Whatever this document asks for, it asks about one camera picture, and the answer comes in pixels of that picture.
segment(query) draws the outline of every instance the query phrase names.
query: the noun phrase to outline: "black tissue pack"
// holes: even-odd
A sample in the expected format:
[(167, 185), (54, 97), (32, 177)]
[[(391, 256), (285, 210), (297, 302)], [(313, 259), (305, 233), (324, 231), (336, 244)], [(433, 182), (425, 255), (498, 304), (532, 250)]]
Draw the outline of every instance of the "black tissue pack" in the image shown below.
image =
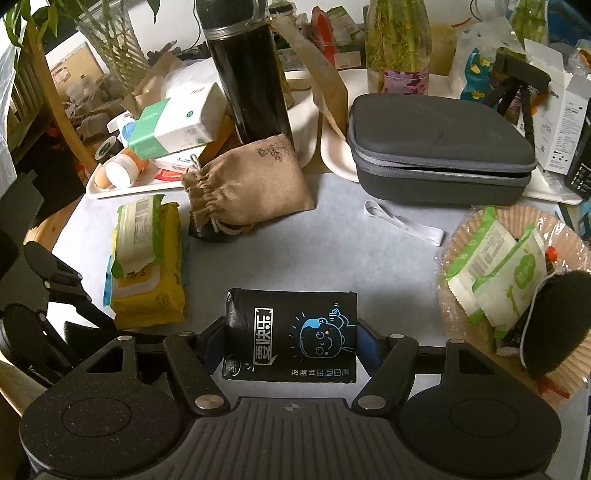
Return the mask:
[(226, 379), (355, 382), (356, 345), (356, 293), (228, 291)]

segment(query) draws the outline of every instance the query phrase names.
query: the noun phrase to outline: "pink label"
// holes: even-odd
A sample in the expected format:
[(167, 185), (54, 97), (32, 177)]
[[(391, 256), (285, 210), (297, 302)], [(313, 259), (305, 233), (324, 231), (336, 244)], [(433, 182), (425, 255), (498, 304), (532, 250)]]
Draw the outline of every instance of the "pink label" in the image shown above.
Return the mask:
[(429, 86), (429, 68), (422, 72), (399, 72), (384, 70), (384, 89), (382, 93), (402, 93), (418, 95), (427, 93)]

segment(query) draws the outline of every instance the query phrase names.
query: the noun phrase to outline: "brown drawstring pouch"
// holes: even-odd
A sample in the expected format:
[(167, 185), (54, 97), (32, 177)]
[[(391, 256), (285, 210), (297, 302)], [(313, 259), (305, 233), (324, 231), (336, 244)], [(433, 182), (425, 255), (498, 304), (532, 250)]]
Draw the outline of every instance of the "brown drawstring pouch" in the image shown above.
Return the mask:
[(251, 225), (314, 209), (314, 200), (285, 135), (277, 135), (230, 150), (182, 177), (191, 200), (195, 224), (210, 220), (216, 231), (228, 230), (220, 223)]

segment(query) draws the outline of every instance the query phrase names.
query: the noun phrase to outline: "red object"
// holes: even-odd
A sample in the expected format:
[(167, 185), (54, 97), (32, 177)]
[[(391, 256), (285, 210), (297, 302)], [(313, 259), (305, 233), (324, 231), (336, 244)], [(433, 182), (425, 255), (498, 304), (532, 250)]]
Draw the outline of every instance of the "red object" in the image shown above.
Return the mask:
[(183, 174), (178, 171), (160, 170), (154, 178), (162, 181), (177, 181), (181, 179), (181, 176), (183, 176)]
[(566, 393), (565, 391), (559, 389), (556, 385), (554, 385), (548, 377), (542, 377), (538, 380), (538, 390), (540, 393), (545, 393), (548, 390), (557, 393), (561, 397), (566, 399), (570, 398), (570, 394)]
[(558, 250), (556, 250), (554, 247), (548, 247), (546, 249), (546, 256), (551, 262), (556, 262), (558, 261)]
[(312, 9), (312, 27), (318, 36), (323, 55), (334, 66), (335, 53), (337, 53), (336, 40), (332, 34), (329, 16), (320, 7)]

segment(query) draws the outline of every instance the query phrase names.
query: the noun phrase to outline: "black fuzzy object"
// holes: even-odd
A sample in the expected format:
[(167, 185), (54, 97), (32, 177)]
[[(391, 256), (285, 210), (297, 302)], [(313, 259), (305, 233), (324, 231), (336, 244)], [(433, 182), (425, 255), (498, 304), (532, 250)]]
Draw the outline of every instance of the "black fuzzy object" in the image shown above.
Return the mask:
[(591, 274), (572, 271), (549, 279), (538, 293), (523, 353), (538, 379), (554, 371), (583, 342), (591, 327)]

